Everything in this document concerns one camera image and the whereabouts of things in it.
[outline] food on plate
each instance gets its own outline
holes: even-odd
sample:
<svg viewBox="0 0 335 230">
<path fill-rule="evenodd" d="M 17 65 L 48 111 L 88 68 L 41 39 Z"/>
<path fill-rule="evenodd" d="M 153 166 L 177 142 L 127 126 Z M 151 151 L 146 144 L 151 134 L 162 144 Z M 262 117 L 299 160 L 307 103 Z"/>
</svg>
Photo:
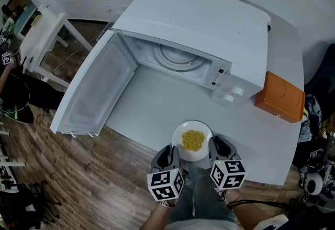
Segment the food on plate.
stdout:
<svg viewBox="0 0 335 230">
<path fill-rule="evenodd" d="M 185 150 L 196 152 L 200 150 L 205 140 L 205 134 L 195 130 L 188 130 L 182 134 L 182 145 Z"/>
</svg>

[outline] microwave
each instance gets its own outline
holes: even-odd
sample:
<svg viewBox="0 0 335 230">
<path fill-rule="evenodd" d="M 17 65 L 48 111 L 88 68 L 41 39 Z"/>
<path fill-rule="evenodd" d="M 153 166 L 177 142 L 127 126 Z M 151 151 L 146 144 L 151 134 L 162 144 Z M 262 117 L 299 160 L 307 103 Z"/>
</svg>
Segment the microwave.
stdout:
<svg viewBox="0 0 335 230">
<path fill-rule="evenodd" d="M 263 89 L 271 19 L 238 0 L 134 0 L 89 53 L 51 130 L 98 135 L 137 67 L 210 91 L 233 107 Z"/>
</svg>

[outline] open microwave door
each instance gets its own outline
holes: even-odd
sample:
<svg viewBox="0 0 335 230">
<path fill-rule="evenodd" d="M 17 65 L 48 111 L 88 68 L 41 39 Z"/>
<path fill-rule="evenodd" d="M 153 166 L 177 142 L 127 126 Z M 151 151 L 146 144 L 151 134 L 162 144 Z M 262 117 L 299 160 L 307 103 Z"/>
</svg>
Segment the open microwave door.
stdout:
<svg viewBox="0 0 335 230">
<path fill-rule="evenodd" d="M 73 78 L 51 130 L 73 136 L 99 134 L 136 67 L 117 33 L 106 31 Z"/>
</svg>

